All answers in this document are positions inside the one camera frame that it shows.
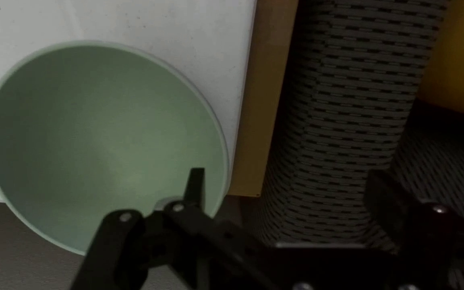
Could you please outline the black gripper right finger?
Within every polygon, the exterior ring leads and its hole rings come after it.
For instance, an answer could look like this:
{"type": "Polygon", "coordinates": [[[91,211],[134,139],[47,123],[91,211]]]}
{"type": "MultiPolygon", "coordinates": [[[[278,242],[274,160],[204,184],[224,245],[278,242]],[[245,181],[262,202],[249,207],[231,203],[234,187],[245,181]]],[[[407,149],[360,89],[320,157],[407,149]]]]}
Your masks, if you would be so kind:
{"type": "Polygon", "coordinates": [[[365,205],[400,247],[390,274],[394,290],[456,290],[464,281],[464,218],[439,202],[423,202],[389,173],[368,174],[365,205]]]}

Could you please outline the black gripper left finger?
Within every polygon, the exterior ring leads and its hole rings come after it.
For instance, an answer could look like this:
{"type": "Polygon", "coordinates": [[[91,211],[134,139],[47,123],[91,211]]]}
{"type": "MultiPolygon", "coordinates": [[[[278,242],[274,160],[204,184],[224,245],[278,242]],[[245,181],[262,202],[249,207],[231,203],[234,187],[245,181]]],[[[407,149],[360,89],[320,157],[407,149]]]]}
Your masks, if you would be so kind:
{"type": "Polygon", "coordinates": [[[184,197],[144,218],[136,210],[102,220],[71,290],[141,290],[170,266],[189,290],[276,290],[239,229],[204,213],[205,170],[189,173],[184,197]]]}

